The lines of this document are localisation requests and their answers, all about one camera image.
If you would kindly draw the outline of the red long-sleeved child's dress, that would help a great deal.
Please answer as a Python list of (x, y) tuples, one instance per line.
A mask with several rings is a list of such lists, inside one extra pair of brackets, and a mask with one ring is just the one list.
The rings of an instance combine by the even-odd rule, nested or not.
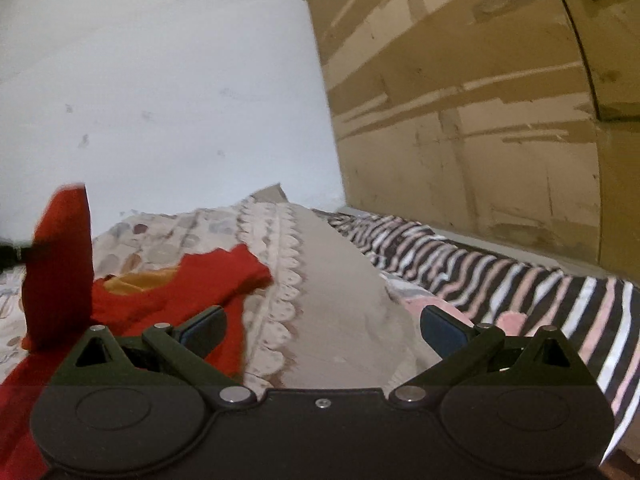
[(47, 470), (29, 430), (29, 417), (45, 385), (80, 336), (103, 324), (116, 336), (180, 325), (209, 307), (226, 311), (224, 340), (206, 356), (221, 373), (242, 373), (243, 300), (270, 284), (269, 269), (243, 244), (186, 255), (163, 270), (160, 284), (116, 294), (93, 274), (90, 210), (83, 186), (60, 188), (35, 230), (43, 250), (27, 263), (22, 287), (26, 359), (1, 385), (1, 475), (38, 479)]

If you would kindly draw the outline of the patterned white duvet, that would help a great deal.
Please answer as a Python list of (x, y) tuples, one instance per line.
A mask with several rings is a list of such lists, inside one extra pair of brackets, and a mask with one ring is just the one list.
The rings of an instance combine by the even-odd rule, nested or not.
[[(186, 255), (229, 250), (243, 244), (238, 239), (237, 206), (199, 209), (174, 216), (138, 214), (129, 217), (107, 232), (91, 237), (93, 274), (103, 278), (108, 289), (122, 295), (160, 284), (163, 270), (173, 268)], [(254, 292), (245, 296), (243, 312), (245, 299)], [(23, 346), (27, 325), (22, 289), (4, 307), (1, 326), (1, 380), (4, 382), (28, 355)]]

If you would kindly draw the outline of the black white striped bedsheet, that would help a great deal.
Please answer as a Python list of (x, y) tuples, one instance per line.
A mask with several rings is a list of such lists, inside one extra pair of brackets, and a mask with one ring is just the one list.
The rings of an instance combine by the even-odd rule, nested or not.
[(430, 226), (378, 214), (322, 214), (381, 272), (414, 318), (431, 302), (471, 323), (530, 336), (553, 325), (596, 378), (615, 417), (614, 450), (639, 407), (639, 289), (465, 248)]

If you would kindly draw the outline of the beige scalloped pillow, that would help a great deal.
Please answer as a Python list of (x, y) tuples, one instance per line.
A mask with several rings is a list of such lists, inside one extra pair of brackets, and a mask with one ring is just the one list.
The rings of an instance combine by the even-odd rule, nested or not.
[(378, 270), (314, 212), (254, 197), (236, 210), (272, 276), (244, 301), (244, 385), (390, 391), (438, 363)]

